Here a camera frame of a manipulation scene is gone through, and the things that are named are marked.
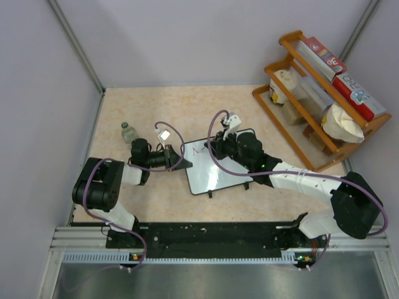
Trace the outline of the black framed whiteboard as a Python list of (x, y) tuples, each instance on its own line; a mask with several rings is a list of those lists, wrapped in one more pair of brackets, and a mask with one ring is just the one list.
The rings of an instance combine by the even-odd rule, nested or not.
[(211, 159), (205, 144), (205, 138), (185, 143), (184, 159), (193, 164), (186, 169), (190, 193), (194, 196), (207, 194), (211, 197), (214, 191), (238, 185), (243, 185), (245, 190), (249, 189), (249, 183), (253, 182), (253, 178), (235, 176), (223, 171)]

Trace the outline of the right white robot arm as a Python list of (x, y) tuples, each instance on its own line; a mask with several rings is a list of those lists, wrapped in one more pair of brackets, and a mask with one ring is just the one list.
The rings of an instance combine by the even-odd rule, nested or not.
[(382, 202), (359, 173), (329, 176), (297, 168), (266, 154), (254, 133), (224, 136), (220, 131), (214, 138), (208, 137), (204, 145), (215, 164), (231, 159), (244, 168), (242, 177), (275, 189), (296, 191), (328, 205), (322, 212), (305, 212), (293, 222), (291, 239), (300, 247), (336, 232), (365, 239), (374, 234), (372, 227), (384, 214)]

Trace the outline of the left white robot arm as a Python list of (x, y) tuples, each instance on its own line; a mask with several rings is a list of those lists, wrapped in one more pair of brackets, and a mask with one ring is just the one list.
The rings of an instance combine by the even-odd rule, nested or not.
[(187, 169), (193, 163), (181, 157), (172, 145), (152, 150), (144, 138), (132, 141), (131, 167), (123, 161), (89, 158), (72, 190), (72, 201), (120, 232), (120, 240), (128, 247), (141, 241), (138, 220), (118, 202), (121, 185), (143, 186), (150, 177), (149, 169), (164, 167), (171, 171)]

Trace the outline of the clear plastic bottle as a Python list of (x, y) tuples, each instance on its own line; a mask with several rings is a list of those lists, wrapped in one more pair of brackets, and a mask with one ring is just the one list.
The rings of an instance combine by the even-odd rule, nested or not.
[(121, 124), (122, 132), (121, 136), (126, 145), (131, 146), (132, 142), (140, 137), (137, 130), (130, 126), (127, 122)]

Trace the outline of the white yellow jar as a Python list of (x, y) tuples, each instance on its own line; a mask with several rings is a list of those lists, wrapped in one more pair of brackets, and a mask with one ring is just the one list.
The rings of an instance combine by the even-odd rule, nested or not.
[[(281, 69), (275, 71), (274, 75), (290, 92), (292, 92), (298, 86), (298, 75), (294, 70)], [(289, 100), (273, 79), (271, 79), (269, 85), (269, 96), (272, 102), (278, 105), (283, 105)]]

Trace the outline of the beige block on shelf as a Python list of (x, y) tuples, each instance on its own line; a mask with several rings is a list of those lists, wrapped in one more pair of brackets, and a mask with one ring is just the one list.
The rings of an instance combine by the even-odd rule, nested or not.
[(288, 125), (300, 125), (305, 122), (304, 117), (291, 102), (285, 102), (285, 104), (283, 104), (282, 114)]

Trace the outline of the brown block lower shelf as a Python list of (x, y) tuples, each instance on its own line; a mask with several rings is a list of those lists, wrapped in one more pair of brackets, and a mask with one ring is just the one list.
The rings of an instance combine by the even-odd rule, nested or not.
[(322, 138), (314, 131), (313, 127), (310, 125), (307, 125), (302, 134), (323, 154), (326, 156), (331, 156), (332, 152), (328, 148), (328, 146), (325, 144), (325, 142), (322, 140)]

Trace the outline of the clear plastic container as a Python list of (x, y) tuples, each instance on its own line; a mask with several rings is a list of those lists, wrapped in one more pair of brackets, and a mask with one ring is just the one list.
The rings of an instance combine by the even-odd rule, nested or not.
[(334, 103), (334, 99), (310, 77), (298, 76), (298, 86), (292, 93), (316, 122), (321, 122), (321, 119)]

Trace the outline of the orange wooden shelf rack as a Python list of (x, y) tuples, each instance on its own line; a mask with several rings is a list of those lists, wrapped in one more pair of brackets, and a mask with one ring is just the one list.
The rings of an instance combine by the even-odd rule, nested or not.
[(279, 44), (286, 56), (252, 94), (306, 168), (343, 162), (392, 117), (315, 37), (294, 31)]

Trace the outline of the cream cloth bundle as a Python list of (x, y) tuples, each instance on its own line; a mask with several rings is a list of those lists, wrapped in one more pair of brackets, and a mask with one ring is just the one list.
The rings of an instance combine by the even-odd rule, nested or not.
[(336, 103), (330, 106), (324, 116), (322, 129), (330, 137), (347, 143), (362, 143), (365, 139), (361, 127)]

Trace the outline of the red box top shelf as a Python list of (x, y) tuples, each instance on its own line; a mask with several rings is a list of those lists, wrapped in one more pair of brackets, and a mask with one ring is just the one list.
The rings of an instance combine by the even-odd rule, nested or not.
[(300, 40), (296, 50), (329, 82), (333, 82), (337, 75), (347, 71), (347, 66), (315, 37)]

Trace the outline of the red white box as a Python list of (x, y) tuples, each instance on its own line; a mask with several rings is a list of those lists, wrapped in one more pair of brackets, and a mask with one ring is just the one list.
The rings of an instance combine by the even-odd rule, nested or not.
[(332, 86), (366, 121), (372, 121), (387, 112), (348, 72), (336, 75)]

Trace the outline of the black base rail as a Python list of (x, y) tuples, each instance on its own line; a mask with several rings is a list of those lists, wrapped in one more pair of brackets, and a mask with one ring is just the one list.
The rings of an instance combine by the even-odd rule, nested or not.
[(283, 250), (313, 251), (325, 236), (310, 239), (290, 222), (142, 222), (138, 237), (110, 230), (108, 249), (147, 249), (147, 258), (268, 258)]

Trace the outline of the aluminium frame rail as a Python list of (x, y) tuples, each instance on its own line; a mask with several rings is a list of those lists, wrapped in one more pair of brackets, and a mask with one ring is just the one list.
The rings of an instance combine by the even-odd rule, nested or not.
[(108, 227), (57, 227), (50, 248), (76, 251), (104, 249), (108, 231)]

